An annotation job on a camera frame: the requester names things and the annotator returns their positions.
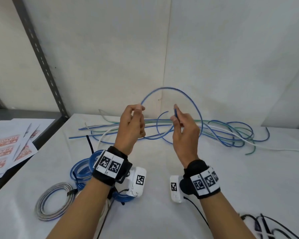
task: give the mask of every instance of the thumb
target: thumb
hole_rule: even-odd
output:
[[[171,121],[173,122],[174,125],[174,133],[173,133],[173,140],[175,139],[180,139],[180,136],[182,135],[182,130],[180,128],[180,122],[176,118],[176,116],[171,116]]]
[[[137,104],[130,124],[140,126],[141,117],[142,117],[142,105]]]

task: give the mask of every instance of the wrist strap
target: wrist strap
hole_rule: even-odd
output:
[[[95,162],[92,176],[109,186],[114,185],[115,182],[121,184],[131,167],[132,164],[128,161],[127,156],[111,146],[108,151],[104,150],[99,159]]]
[[[203,160],[192,161],[184,172],[179,187],[185,194],[194,194],[198,199],[203,199],[220,192],[218,176]]]

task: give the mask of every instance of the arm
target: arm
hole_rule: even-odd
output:
[[[126,155],[132,152],[137,139],[145,136],[142,110],[145,108],[140,104],[129,105],[121,116],[114,147]],[[47,239],[92,239],[109,191],[109,185],[92,177]]]
[[[200,130],[189,114],[182,113],[177,105],[174,108],[179,120],[175,116],[171,117],[174,124],[173,146],[186,169],[192,161],[199,159],[197,147]],[[200,203],[215,239],[255,239],[221,192],[201,199]]]

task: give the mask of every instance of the stack of paper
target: stack of paper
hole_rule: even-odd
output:
[[[54,119],[0,121],[0,178],[18,163],[36,154],[34,141]]]

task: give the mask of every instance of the hand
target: hand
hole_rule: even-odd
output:
[[[146,135],[143,110],[145,107],[141,104],[128,105],[121,116],[114,147],[126,155],[130,155],[137,140]]]
[[[175,116],[171,116],[174,124],[173,147],[180,162],[186,169],[190,162],[199,159],[197,147],[200,129],[190,114],[182,113],[176,104],[174,108],[180,122]]]

